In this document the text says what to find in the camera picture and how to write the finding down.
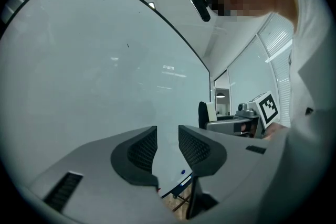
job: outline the person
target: person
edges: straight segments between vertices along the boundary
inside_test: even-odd
[[[325,0],[206,0],[209,7],[219,16],[259,17],[271,12],[288,19],[294,28],[290,54],[290,120],[311,114],[315,109],[312,96],[299,75],[299,70],[316,52],[323,42],[332,42],[335,32],[334,21]],[[286,128],[278,123],[266,129],[266,139]]]

